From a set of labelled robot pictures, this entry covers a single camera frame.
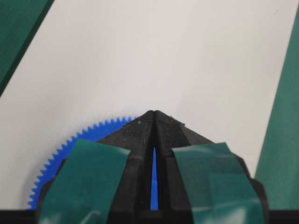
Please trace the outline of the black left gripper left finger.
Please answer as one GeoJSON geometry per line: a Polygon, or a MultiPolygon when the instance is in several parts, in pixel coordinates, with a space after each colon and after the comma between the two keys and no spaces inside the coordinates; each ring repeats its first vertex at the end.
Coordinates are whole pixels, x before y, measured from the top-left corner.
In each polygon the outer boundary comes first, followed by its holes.
{"type": "Polygon", "coordinates": [[[148,111],[98,142],[78,140],[46,185],[38,223],[135,223],[153,123],[148,111]]]}

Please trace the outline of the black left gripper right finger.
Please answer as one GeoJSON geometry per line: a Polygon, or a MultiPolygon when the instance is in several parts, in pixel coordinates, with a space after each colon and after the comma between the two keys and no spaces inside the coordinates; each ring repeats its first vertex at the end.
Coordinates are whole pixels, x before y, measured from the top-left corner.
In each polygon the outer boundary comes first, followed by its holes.
{"type": "Polygon", "coordinates": [[[172,224],[266,224],[263,186],[226,143],[155,111],[160,207],[172,224]]]}

